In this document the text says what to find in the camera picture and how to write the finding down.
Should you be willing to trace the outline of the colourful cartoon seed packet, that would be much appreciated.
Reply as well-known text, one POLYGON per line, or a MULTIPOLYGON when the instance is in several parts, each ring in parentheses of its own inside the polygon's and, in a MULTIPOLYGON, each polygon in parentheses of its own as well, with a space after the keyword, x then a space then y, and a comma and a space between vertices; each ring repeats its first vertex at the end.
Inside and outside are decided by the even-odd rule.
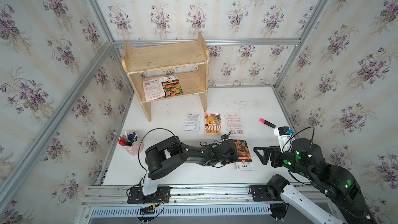
POLYGON ((221 134, 221 114, 205 113, 204 117, 204 134, 220 135, 221 134))

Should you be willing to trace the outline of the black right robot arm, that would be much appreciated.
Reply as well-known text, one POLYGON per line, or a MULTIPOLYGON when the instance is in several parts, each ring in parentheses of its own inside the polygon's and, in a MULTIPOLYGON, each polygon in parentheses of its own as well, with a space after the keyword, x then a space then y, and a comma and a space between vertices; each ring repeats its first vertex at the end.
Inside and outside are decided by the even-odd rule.
POLYGON ((321 148, 313 140, 297 139, 288 127, 275 131, 278 146, 255 147, 254 152, 263 165, 286 168, 308 179, 309 185, 329 198, 343 215, 343 219, 331 216, 314 202, 302 195, 284 177, 275 174, 265 185, 251 186, 250 194, 255 202, 278 201, 282 210, 273 213, 282 219, 289 206, 293 206, 313 223, 317 224, 374 224, 376 219, 365 201, 358 181, 347 169, 327 163, 321 148))

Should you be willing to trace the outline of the pink white seed packet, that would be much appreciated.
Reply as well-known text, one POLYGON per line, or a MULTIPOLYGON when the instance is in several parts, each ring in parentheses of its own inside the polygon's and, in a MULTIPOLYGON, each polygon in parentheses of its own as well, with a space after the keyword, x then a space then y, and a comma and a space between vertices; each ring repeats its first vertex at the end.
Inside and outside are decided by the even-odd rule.
POLYGON ((226 133, 232 135, 243 136, 244 125, 240 114, 226 114, 225 115, 226 133))

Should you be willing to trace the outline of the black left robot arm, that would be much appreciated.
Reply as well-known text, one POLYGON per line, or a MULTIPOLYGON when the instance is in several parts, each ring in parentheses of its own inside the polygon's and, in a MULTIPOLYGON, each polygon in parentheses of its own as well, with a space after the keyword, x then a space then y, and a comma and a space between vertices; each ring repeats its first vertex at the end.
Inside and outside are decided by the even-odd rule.
POLYGON ((195 147, 181 142, 179 137, 172 133, 170 138, 146 149, 146 167, 138 159, 146 173, 138 184, 126 191, 127 203, 169 203, 171 188, 159 187, 159 179, 166 177, 184 163, 212 168, 235 163, 238 161, 236 142, 225 134, 221 136, 220 143, 203 143, 200 147, 195 147))

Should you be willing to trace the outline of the white printed seed packet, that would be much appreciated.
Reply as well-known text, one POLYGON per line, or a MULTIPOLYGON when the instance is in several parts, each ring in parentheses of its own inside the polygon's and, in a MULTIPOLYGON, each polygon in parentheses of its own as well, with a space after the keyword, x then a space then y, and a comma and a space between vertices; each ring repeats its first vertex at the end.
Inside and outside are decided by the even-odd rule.
POLYGON ((200 120, 201 120, 200 113, 186 113, 183 130, 200 131, 200 120))

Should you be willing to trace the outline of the orange flower seed packet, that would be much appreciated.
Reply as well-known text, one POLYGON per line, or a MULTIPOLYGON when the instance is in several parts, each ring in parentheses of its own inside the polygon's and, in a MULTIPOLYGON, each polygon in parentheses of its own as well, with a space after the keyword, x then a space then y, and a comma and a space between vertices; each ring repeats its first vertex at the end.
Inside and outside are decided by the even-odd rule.
POLYGON ((236 145, 237 154, 237 161, 235 163, 236 169, 238 171, 254 171, 255 169, 247 142, 235 140, 234 144, 236 145))

